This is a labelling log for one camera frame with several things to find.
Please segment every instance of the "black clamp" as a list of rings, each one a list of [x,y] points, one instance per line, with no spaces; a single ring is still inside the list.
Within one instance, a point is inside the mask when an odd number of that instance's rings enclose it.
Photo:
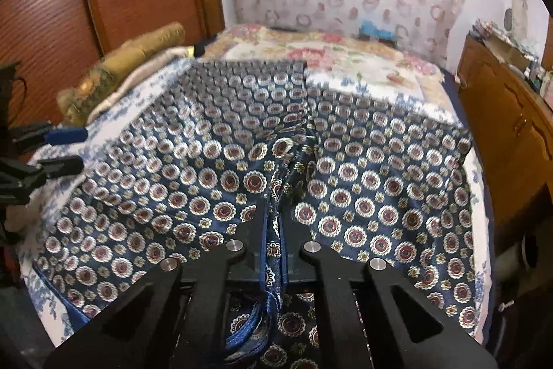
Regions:
[[[84,168],[81,157],[40,160],[28,165],[17,157],[44,144],[61,145],[82,142],[88,138],[84,128],[56,129],[50,122],[31,126],[0,129],[0,245],[14,244],[19,236],[3,230],[6,207],[26,205],[30,194],[50,178],[80,174]]]
[[[255,219],[240,224],[234,239],[200,260],[161,261],[57,348],[45,369],[70,368],[77,359],[81,369],[96,369],[98,361],[106,369],[220,363],[227,293],[261,291],[264,210],[258,205]],[[497,368],[482,346],[385,260],[341,258],[292,220],[289,203],[281,211],[288,249],[285,290],[314,293],[325,367]]]

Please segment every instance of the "blue and white quilt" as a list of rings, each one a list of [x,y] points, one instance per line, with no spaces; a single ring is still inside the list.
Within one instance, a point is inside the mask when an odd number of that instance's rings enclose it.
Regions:
[[[454,114],[402,96],[363,100],[305,87],[297,67],[285,63],[269,66],[271,80],[260,62],[233,63],[232,74],[222,62],[194,64],[175,60],[129,92],[89,126],[86,143],[45,146],[33,157],[78,154],[85,162],[81,176],[34,193],[27,208],[33,222],[19,250],[55,345],[162,258],[198,258],[229,239],[237,223],[251,219],[256,196],[276,196],[277,186],[298,177],[292,163],[305,164],[298,172],[308,190],[296,218],[316,239],[348,258],[388,259],[482,342],[488,218],[481,169],[474,150],[457,149],[466,138]],[[213,92],[203,79],[211,72]],[[315,129],[305,128],[308,113]],[[303,121],[302,132],[290,125],[295,121]],[[255,138],[260,132],[268,133],[263,143]],[[259,330],[263,314],[276,314],[282,339],[262,358],[316,359],[311,299],[279,291],[278,227],[268,233],[265,283],[273,301],[263,299],[260,308],[238,299],[229,334],[254,317]],[[289,338],[298,339],[288,346]]]

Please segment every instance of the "cabinet handle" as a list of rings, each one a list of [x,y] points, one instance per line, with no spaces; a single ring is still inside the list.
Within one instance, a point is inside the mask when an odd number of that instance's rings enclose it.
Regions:
[[[468,87],[468,84],[466,83],[466,81],[463,80],[463,78],[461,77],[460,72],[457,72],[457,77],[459,78],[459,87],[460,87],[460,89],[466,89]]]
[[[513,125],[513,131],[515,131],[516,129],[518,129],[518,125],[519,125],[521,119],[522,119],[522,113],[520,113],[520,114],[519,114],[519,117],[516,118],[515,123],[514,123],[514,125]]]
[[[524,129],[524,126],[526,126],[527,123],[528,123],[528,120],[527,120],[527,119],[525,119],[524,121],[522,121],[522,124],[521,124],[521,126],[520,126],[518,132],[516,132],[516,136],[517,136],[517,137],[521,134],[522,129]]]

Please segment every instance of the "yellow pillow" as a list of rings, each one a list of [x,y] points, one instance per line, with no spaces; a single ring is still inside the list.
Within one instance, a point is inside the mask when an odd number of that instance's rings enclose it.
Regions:
[[[90,68],[77,87],[58,93],[57,104],[66,122],[84,126],[94,108],[131,72],[160,50],[183,42],[184,28],[178,22],[126,41]]]

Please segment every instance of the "metal screw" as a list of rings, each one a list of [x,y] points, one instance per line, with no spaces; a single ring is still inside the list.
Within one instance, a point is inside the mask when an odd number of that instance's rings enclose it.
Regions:
[[[497,310],[502,313],[503,311],[505,311],[506,308],[510,307],[510,306],[513,306],[515,304],[515,301],[514,300],[509,300],[506,304],[503,303],[503,304],[500,304],[498,307],[497,307]]]
[[[178,262],[175,258],[165,258],[164,260],[161,260],[161,263],[159,263],[161,268],[166,271],[175,269],[177,264]]]
[[[244,243],[242,241],[239,241],[238,239],[231,239],[227,243],[227,249],[231,252],[238,252],[239,250],[242,250],[244,247]]]
[[[371,268],[374,270],[385,270],[386,269],[386,261],[382,260],[382,258],[373,258],[371,262],[369,263]]]
[[[321,250],[321,245],[316,241],[307,241],[303,245],[303,249],[305,249],[305,252],[316,253],[316,252],[319,252],[319,250]]]

